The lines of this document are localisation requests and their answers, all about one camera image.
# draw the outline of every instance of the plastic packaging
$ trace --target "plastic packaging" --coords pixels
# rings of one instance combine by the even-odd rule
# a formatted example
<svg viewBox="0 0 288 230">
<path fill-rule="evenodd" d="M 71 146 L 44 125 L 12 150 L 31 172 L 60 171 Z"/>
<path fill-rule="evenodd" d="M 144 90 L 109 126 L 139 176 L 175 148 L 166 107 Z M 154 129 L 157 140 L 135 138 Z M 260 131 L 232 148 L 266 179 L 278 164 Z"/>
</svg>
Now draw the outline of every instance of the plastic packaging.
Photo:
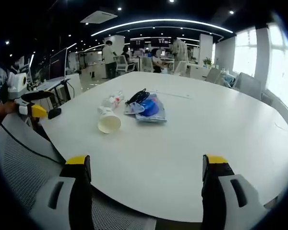
<svg viewBox="0 0 288 230">
<path fill-rule="evenodd" d="M 123 101 L 124 98 L 125 97 L 122 91 L 118 91 L 116 94 L 112 94 L 108 98 L 105 98 L 102 101 L 101 105 L 103 107 L 107 107 L 107 108 L 114 110 L 115 108 L 119 106 L 120 102 Z"/>
</svg>

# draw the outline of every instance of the paper cup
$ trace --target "paper cup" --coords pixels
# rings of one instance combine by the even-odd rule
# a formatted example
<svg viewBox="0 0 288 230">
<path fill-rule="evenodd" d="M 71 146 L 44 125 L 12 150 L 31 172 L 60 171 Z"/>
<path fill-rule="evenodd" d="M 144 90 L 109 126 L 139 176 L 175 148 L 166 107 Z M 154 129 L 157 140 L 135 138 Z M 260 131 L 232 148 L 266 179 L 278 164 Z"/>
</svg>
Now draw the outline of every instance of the paper cup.
<svg viewBox="0 0 288 230">
<path fill-rule="evenodd" d="M 106 107 L 99 107 L 100 118 L 98 122 L 98 129 L 103 133 L 113 133 L 120 128 L 120 119 L 115 113 Z"/>
</svg>

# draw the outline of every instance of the black ceiling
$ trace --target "black ceiling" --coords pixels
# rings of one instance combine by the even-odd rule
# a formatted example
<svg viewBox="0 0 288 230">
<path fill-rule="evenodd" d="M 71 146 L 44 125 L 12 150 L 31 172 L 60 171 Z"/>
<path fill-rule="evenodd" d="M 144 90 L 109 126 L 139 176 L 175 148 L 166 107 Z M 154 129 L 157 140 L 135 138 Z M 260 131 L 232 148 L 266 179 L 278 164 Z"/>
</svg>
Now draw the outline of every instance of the black ceiling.
<svg viewBox="0 0 288 230">
<path fill-rule="evenodd" d="M 102 24 L 80 23 L 100 7 L 113 11 L 118 17 Z M 230 10 L 235 11 L 235 14 L 229 14 Z M 129 42 L 130 38 L 140 37 L 140 34 L 161 36 L 163 33 L 164 36 L 171 37 L 182 37 L 182 34 L 185 34 L 187 38 L 199 38 L 200 32 L 181 30 L 180 27 L 201 29 L 225 38 L 234 35 L 193 23 L 158 22 L 134 24 L 90 36 L 111 26 L 139 20 L 194 20 L 212 23 L 233 32 L 270 20 L 270 12 L 266 5 L 260 5 L 254 0 L 175 0 L 174 3 L 170 3 L 169 0 L 0 0 L 0 12 L 0 54 L 13 54 L 10 59 L 29 55 L 34 51 L 36 55 L 44 58 L 73 43 L 77 43 L 73 49 L 87 49 L 89 46 L 98 45 L 98 42 L 101 43 L 102 38 L 109 34 L 141 27 L 149 28 L 125 31 L 120 35 L 126 36 L 126 42 Z M 159 28 L 161 26 L 178 28 Z M 215 42 L 220 38 L 218 35 L 213 36 Z M 6 40 L 10 41 L 8 46 L 4 43 Z"/>
</svg>

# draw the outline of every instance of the black cable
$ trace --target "black cable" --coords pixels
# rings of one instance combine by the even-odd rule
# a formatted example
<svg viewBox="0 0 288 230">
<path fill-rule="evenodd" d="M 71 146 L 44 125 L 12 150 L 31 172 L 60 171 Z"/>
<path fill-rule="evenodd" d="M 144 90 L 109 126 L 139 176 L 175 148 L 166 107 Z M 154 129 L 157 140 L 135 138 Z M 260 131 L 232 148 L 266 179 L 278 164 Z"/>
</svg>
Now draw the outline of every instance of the black cable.
<svg viewBox="0 0 288 230">
<path fill-rule="evenodd" d="M 37 156 L 40 156 L 40 157 L 46 158 L 46 159 L 48 159 L 48 160 L 51 160 L 51 161 L 53 161 L 53 162 L 55 162 L 55 163 L 57 163 L 57 164 L 59 164 L 59 165 L 64 165 L 64 164 L 62 164 L 62 163 L 60 163 L 60 162 L 58 162 L 58 161 L 55 161 L 54 159 L 52 159 L 52 158 L 50 158 L 50 157 L 44 156 L 44 155 L 39 154 L 39 153 L 35 152 L 34 150 L 30 149 L 29 147 L 27 147 L 26 145 L 24 145 L 23 143 L 21 143 L 18 139 L 16 139 L 16 137 L 14 137 L 14 136 L 6 129 L 6 127 L 4 127 L 3 124 L 1 124 L 1 127 L 2 127 L 2 128 L 4 129 L 4 131 L 7 132 L 18 144 L 20 144 L 21 146 L 23 146 L 25 149 L 27 149 L 27 150 L 29 150 L 30 152 L 36 154 Z"/>
<path fill-rule="evenodd" d="M 132 98 L 130 98 L 130 100 L 127 101 L 126 104 L 130 104 L 132 102 L 137 102 L 138 104 L 140 104 L 149 96 L 149 94 L 149 92 L 146 92 L 146 89 L 143 89 L 137 92 Z"/>
<path fill-rule="evenodd" d="M 72 87 L 72 91 L 73 91 L 73 98 L 75 98 L 75 89 Z"/>
</svg>

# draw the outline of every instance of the desk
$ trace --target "desk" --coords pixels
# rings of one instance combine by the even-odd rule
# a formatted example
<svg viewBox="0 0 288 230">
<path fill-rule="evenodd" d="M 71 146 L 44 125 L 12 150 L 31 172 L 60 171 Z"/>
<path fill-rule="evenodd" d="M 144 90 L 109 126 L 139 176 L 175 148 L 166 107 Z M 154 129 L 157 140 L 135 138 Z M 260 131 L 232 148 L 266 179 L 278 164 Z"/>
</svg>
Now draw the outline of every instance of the desk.
<svg viewBox="0 0 288 230">
<path fill-rule="evenodd" d="M 121 119 L 117 133 L 97 128 L 103 98 L 158 92 L 168 122 Z M 61 106 L 42 126 L 65 159 L 91 158 L 92 185 L 140 212 L 201 222 L 203 154 L 225 157 L 258 191 L 262 204 L 288 184 L 288 125 L 274 108 L 238 91 L 168 74 L 132 72 L 88 90 Z"/>
</svg>

